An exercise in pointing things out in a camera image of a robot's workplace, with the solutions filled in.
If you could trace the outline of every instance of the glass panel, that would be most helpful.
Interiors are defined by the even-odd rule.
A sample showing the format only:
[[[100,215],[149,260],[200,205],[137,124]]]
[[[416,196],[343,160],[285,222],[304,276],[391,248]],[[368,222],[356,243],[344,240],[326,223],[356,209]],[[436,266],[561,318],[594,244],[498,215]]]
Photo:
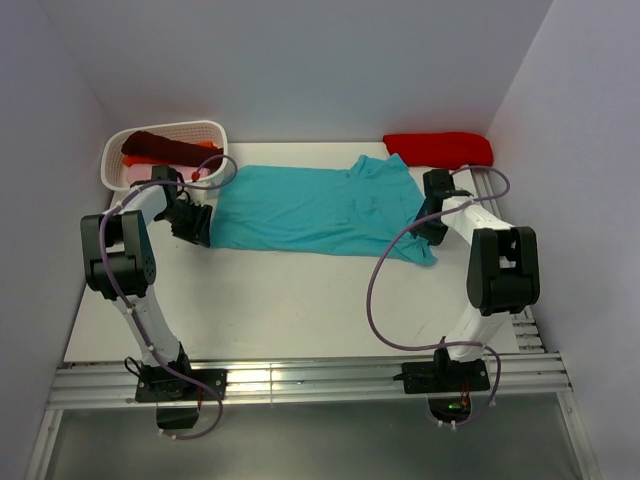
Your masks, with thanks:
[[[229,406],[216,431],[186,442],[158,436],[152,410],[67,412],[47,478],[579,478],[555,395],[499,397],[455,433],[426,408],[424,398]]]

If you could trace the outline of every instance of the dark red cloth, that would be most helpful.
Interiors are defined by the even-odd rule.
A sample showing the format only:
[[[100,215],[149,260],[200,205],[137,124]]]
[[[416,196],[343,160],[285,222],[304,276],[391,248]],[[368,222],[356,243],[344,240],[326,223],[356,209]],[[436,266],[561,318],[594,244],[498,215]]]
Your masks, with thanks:
[[[122,153],[136,157],[150,157],[171,165],[199,167],[207,158],[219,155],[221,148],[201,147],[193,143],[178,142],[139,130],[132,133],[122,145]],[[211,162],[207,168],[214,172],[222,160]]]

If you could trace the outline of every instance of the white wall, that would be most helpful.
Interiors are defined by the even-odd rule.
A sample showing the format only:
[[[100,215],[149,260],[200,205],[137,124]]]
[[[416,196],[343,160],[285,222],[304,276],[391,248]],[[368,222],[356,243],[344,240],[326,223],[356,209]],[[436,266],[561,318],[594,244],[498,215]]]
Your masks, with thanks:
[[[121,127],[486,132],[551,0],[41,0]]]
[[[555,0],[490,130],[538,232],[545,341],[607,478],[640,478],[640,2]]]
[[[83,286],[80,217],[105,206],[105,114],[41,6],[0,14],[0,478],[22,478]]]

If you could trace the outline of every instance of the laundry basket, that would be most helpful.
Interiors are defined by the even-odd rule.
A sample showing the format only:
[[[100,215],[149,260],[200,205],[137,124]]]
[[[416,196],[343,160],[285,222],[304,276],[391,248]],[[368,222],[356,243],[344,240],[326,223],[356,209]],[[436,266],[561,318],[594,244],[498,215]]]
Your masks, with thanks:
[[[109,139],[104,147],[102,154],[102,166],[100,168],[100,177],[105,187],[114,192],[129,190],[127,183],[126,171],[127,166],[122,163],[124,154],[121,152],[122,144],[129,136],[139,130],[144,130],[171,140],[179,140],[188,143],[213,142],[213,144],[222,148],[222,153],[228,152],[227,135],[224,128],[216,122],[209,120],[200,120],[197,122],[181,122],[167,123],[165,125],[152,125],[149,127],[130,128],[116,133]],[[220,168],[211,175],[202,177],[196,185],[220,185],[224,180],[224,171],[227,166],[227,159],[222,159]],[[191,183],[190,179],[185,179],[187,183]]]

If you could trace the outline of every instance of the red cloth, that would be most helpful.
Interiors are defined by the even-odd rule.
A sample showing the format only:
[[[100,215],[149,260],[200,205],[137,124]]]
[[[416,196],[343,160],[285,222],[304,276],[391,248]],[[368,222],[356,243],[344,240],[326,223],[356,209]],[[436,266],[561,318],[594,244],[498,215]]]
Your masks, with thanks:
[[[400,133],[385,135],[389,154],[397,153],[409,167],[454,170],[463,165],[493,165],[489,140],[475,133]]]
[[[208,148],[192,143],[169,140],[153,133],[138,130],[132,133],[122,145],[121,152],[133,157],[151,157],[173,165],[199,167],[207,158],[219,155],[221,148]],[[220,168],[222,159],[210,163],[207,168]]]

